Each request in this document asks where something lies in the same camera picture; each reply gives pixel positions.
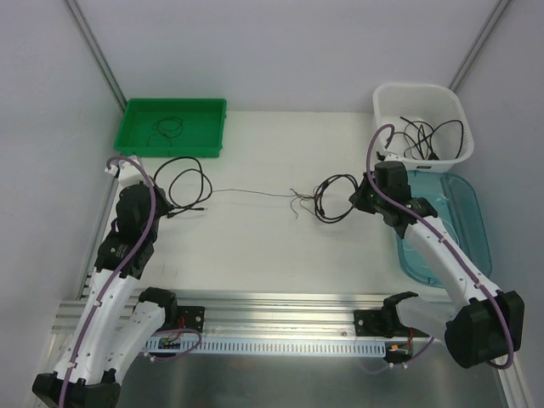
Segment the green plastic tray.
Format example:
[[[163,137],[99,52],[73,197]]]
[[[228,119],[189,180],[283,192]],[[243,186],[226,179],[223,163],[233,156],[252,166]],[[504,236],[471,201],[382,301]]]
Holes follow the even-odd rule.
[[[114,150],[125,156],[216,158],[223,148],[225,99],[133,98]]]

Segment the white plastic basin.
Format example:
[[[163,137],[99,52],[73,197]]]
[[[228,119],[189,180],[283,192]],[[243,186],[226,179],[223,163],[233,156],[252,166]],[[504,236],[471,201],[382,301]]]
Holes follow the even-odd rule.
[[[402,157],[406,169],[443,173],[473,154],[465,112],[448,88],[389,82],[375,89],[372,103],[376,127],[394,126],[379,135],[375,151]]]

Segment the aluminium mounting rail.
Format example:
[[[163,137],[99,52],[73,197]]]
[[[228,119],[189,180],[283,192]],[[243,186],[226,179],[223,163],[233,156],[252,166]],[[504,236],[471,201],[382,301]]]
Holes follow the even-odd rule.
[[[205,308],[208,337],[353,339],[354,311],[378,309],[385,294],[176,290],[178,304]]]

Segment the teal transparent plastic bin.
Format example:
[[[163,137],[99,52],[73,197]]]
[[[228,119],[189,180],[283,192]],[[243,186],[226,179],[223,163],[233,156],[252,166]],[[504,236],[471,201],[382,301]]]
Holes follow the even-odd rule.
[[[447,233],[464,251],[472,263],[487,277],[492,261],[478,198],[472,185],[454,173],[409,171],[411,193],[430,202],[437,210]],[[441,288],[423,257],[405,241],[398,238],[397,252],[402,271],[425,286]]]

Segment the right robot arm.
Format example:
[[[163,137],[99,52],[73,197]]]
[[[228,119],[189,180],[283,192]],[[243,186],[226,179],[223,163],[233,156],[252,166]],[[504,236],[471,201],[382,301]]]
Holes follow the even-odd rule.
[[[380,214],[423,257],[455,310],[447,314],[414,292],[404,292],[384,300],[382,328],[394,336],[414,328],[438,338],[463,368],[485,363],[509,369],[521,345],[524,300],[485,276],[448,234],[430,202],[412,196],[404,164],[378,163],[364,173],[349,200],[364,213]]]

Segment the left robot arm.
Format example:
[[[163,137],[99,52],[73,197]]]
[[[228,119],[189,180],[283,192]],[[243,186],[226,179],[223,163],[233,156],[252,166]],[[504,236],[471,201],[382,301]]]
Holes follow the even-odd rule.
[[[47,407],[114,407],[122,380],[146,341],[177,325],[176,296],[149,287],[124,326],[118,322],[154,253],[165,192],[139,182],[122,189],[116,218],[99,247],[88,300],[73,338],[54,369],[37,375],[32,392]]]

